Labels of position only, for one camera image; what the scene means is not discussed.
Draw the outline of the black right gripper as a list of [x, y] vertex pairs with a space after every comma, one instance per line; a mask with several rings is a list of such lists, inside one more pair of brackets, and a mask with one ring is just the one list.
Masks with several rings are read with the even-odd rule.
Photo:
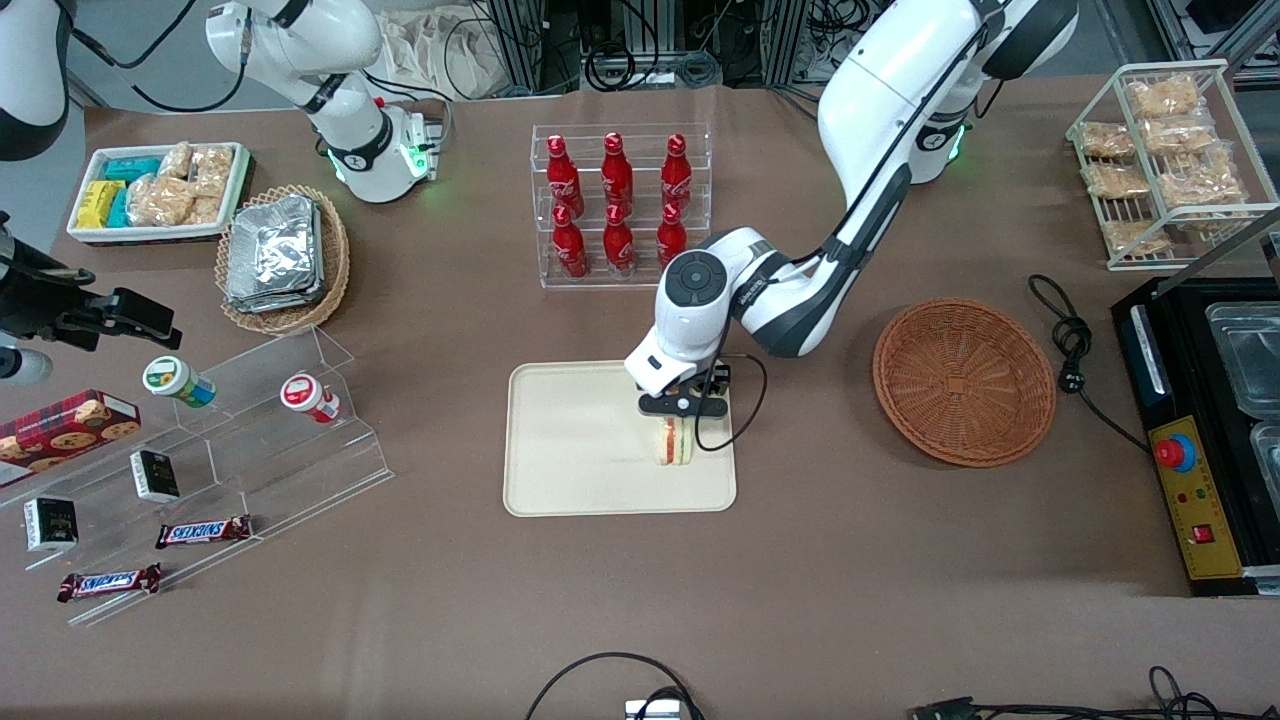
[[1, 331], [14, 338], [45, 340], [93, 351], [102, 334], [122, 327], [161, 347], [178, 350], [183, 334], [174, 311], [133, 290], [118, 290], [118, 324], [108, 316], [108, 300], [87, 291], [96, 275], [72, 269], [14, 238], [3, 240]]

